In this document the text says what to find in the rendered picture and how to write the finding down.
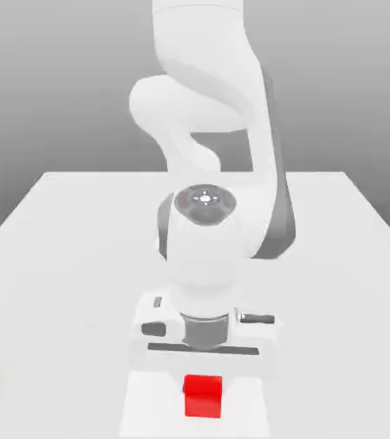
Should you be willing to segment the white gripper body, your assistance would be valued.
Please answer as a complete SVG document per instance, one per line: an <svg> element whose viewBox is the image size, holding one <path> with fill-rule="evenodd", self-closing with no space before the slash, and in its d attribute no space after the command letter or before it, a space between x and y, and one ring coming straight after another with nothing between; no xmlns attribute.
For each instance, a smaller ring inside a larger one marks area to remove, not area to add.
<svg viewBox="0 0 390 439"><path fill-rule="evenodd" d="M268 379L278 369L275 329L133 329L129 362L135 370L173 375L238 376Z"/></svg>

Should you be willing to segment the small red cube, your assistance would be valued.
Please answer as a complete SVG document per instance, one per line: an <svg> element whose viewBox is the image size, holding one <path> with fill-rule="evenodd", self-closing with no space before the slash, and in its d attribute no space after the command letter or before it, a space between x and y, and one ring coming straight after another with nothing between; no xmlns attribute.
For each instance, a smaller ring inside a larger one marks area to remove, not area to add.
<svg viewBox="0 0 390 439"><path fill-rule="evenodd" d="M221 376L186 375L183 381L184 414L192 418L221 418Z"/></svg>

